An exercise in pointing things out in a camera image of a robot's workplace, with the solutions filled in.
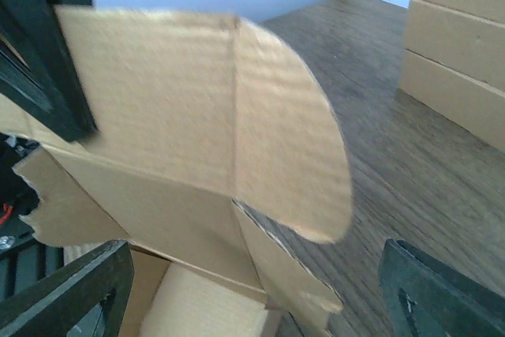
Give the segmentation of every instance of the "wooden table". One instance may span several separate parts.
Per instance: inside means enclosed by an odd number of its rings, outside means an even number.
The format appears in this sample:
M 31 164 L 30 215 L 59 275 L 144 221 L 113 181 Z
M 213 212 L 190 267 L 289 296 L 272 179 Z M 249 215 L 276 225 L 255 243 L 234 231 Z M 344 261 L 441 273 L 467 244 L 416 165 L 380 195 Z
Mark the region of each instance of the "wooden table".
M 505 155 L 398 90 L 405 21 L 379 0 L 330 0 L 264 23 L 307 62 L 347 146 L 354 216 L 343 241 L 318 246 L 261 221 L 338 289 L 337 336 L 393 335 L 377 276 L 387 238 L 505 294 Z M 286 315 L 278 335 L 304 333 Z

